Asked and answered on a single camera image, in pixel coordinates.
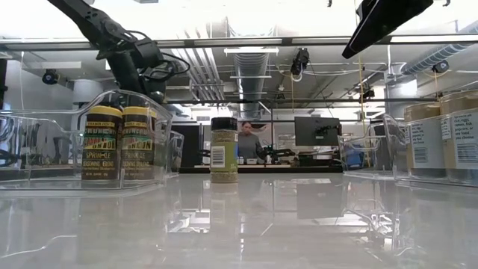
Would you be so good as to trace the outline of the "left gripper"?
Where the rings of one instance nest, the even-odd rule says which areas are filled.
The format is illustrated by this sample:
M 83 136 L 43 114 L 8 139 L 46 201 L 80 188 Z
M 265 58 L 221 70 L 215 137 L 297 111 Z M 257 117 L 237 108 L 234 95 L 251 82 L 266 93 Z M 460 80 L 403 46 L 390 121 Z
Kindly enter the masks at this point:
M 139 82 L 142 87 L 142 94 L 162 105 L 164 103 L 167 80 L 164 77 L 158 77 L 152 73 L 152 69 L 139 70 Z

